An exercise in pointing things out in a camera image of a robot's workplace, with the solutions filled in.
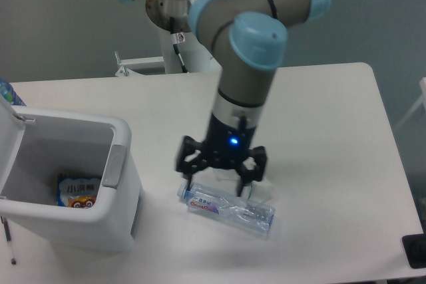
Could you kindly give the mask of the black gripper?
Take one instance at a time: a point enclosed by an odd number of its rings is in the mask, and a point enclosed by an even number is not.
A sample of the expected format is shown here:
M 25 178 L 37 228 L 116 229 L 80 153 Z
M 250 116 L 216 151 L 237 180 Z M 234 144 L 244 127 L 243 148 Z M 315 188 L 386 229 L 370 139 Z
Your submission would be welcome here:
M 249 127 L 246 115 L 239 115 L 234 127 L 211 114 L 203 142 L 184 136 L 176 156 L 175 170 L 186 180 L 187 190 L 192 185 L 193 175 L 207 167 L 235 169 L 240 177 L 236 187 L 237 196 L 241 196 L 244 187 L 251 182 L 261 182 L 266 169 L 267 154 L 264 146 L 250 148 L 255 130 L 256 126 Z M 249 158 L 254 161 L 251 168 L 247 168 L 244 163 Z

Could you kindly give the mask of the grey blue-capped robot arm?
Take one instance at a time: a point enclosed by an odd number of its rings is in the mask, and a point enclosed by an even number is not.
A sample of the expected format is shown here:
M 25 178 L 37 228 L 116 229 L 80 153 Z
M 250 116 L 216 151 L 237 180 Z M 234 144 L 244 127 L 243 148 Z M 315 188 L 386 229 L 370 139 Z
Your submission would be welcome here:
M 191 182 L 207 168 L 239 175 L 237 194 L 264 176 L 266 150 L 251 147 L 287 30 L 327 13 L 331 0 L 185 0 L 187 25 L 222 68 L 206 137 L 182 139 L 176 171 Z

